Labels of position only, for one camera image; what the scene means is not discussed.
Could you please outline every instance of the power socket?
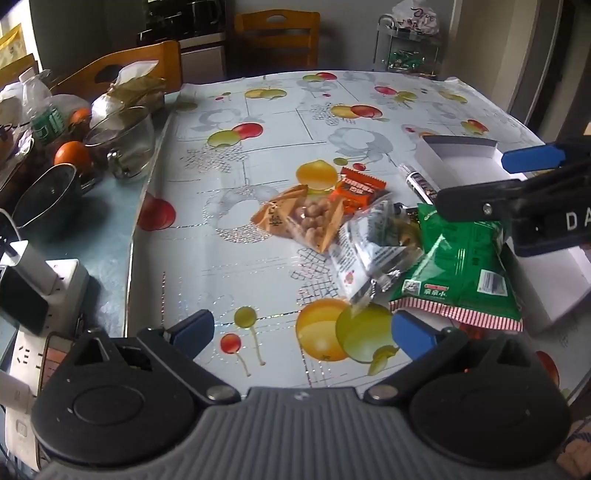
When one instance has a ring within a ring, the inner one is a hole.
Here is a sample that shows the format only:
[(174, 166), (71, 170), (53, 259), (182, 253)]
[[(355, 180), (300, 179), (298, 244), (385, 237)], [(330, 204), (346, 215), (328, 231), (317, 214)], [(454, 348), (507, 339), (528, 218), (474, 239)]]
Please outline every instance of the power socket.
[[(74, 334), (88, 283), (88, 272), (79, 260), (49, 260), (47, 264), (57, 273), (58, 278), (52, 292), (43, 295), (49, 305), (43, 332), (36, 336), (23, 327), (19, 328), (10, 365), (10, 374), (25, 382), (31, 389), (29, 412), (38, 395), (47, 335), (51, 332)], [(11, 453), (33, 470), (39, 471), (37, 441), (28, 413), (6, 409), (5, 438)]]

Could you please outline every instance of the wooden chair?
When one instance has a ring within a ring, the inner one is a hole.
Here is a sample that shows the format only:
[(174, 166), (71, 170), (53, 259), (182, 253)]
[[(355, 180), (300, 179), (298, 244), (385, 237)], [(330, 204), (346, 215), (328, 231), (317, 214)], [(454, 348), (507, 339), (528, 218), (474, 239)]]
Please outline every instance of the wooden chair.
[[(275, 71), (316, 68), (318, 12), (276, 9), (236, 15), (234, 29), (243, 40), (241, 58), (247, 70), (264, 64), (271, 65)], [(273, 34), (275, 30), (307, 30), (308, 33)]]
[(18, 82), (18, 76), (33, 67), (39, 73), (39, 66), (32, 53), (9, 63), (0, 69), (0, 90), (10, 83)]
[(175, 40), (168, 40), (105, 55), (62, 80), (51, 92), (54, 95), (69, 93), (93, 102), (109, 89), (121, 68), (142, 60), (159, 61), (150, 75), (166, 80), (166, 93), (180, 90), (183, 84), (180, 45)]

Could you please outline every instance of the green snack bag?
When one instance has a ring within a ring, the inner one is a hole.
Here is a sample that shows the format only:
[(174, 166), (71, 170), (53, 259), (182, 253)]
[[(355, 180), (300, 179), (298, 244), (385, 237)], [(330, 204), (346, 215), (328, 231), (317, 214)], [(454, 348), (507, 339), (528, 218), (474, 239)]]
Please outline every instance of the green snack bag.
[(390, 310), (415, 307), (477, 327), (522, 331), (495, 246), (500, 224), (447, 222), (426, 204), (418, 205), (418, 216), (426, 253), (398, 282)]

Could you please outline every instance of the glass cup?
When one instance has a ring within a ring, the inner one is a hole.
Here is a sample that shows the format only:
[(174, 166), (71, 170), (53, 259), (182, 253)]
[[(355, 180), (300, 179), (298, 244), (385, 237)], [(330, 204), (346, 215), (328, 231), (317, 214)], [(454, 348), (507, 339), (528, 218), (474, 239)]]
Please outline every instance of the glass cup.
[(110, 114), (88, 133), (84, 144), (96, 165), (116, 179), (142, 173), (154, 155), (154, 125), (150, 111), (133, 106)]

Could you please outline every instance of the plastic bottle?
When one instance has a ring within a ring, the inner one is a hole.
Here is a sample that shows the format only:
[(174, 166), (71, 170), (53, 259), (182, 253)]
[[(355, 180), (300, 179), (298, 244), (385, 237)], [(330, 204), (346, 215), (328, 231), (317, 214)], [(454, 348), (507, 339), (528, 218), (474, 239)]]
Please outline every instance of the plastic bottle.
[(22, 83), (23, 116), (31, 122), (37, 144), (46, 147), (65, 133), (64, 118), (52, 104), (49, 88), (35, 75), (32, 68), (22, 73), (18, 79)]

